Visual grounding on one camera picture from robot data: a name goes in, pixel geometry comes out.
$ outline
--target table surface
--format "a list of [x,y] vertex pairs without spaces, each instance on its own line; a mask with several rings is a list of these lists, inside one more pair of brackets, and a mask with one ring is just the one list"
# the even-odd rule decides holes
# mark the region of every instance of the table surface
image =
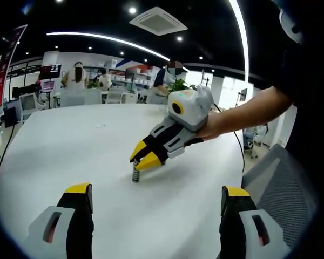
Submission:
[[34,113],[0,170],[0,219],[18,244],[63,191],[90,182],[93,258],[216,258],[221,187],[241,185],[239,144],[229,133],[191,145],[133,183],[129,157],[163,120],[165,107],[87,105]]

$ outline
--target chair backrest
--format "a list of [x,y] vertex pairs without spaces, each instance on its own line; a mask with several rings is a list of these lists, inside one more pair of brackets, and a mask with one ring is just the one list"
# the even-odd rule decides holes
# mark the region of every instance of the chair backrest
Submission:
[[85,104],[86,90],[67,90],[61,89],[60,106],[77,106]]
[[264,209],[283,229],[283,239],[295,245],[318,208],[318,195],[303,167],[280,145],[242,178],[257,209]]
[[85,105],[102,104],[102,92],[100,89],[85,90]]
[[125,89],[124,88],[110,88],[107,95],[107,104],[120,104]]
[[30,115],[38,111],[36,94],[28,93],[19,96],[19,103],[21,104],[21,122],[25,122]]
[[19,96],[19,101],[21,103],[22,111],[37,110],[36,94],[28,93]]

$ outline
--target red banner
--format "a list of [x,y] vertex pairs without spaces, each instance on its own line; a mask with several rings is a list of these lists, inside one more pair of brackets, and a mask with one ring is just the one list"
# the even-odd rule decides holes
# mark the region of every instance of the red banner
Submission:
[[23,25],[13,30],[7,49],[3,52],[2,55],[0,55],[0,107],[2,106],[4,86],[8,68],[15,53],[17,42],[20,40],[26,27],[27,25]]

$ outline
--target black ceiling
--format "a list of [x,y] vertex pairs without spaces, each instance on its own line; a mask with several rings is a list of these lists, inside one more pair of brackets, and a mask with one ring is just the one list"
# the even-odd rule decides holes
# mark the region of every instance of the black ceiling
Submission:
[[[271,0],[238,0],[244,17],[250,73],[271,79],[278,71],[283,51],[289,40],[279,23],[279,10]],[[22,8],[30,6],[27,14]],[[160,7],[184,23],[188,30],[164,36],[153,35],[129,24],[133,18],[129,7],[140,14],[153,7]],[[78,31],[103,34],[128,40],[155,50],[183,63],[196,62],[244,70],[244,55],[239,27],[228,0],[178,0],[178,1],[15,1],[0,2],[0,38],[12,28],[28,24],[26,33],[18,45],[14,60],[42,56],[45,51],[87,52],[119,56],[152,65],[162,66],[164,61],[151,54],[111,41],[80,36],[52,36],[47,32]],[[182,36],[183,42],[177,42]]]

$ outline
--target spring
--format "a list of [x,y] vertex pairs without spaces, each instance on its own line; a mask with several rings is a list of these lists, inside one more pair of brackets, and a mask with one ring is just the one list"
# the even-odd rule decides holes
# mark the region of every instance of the spring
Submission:
[[133,162],[133,174],[132,174],[132,181],[133,182],[139,182],[140,178],[140,171],[136,169],[136,166],[139,164],[139,160],[135,160]]

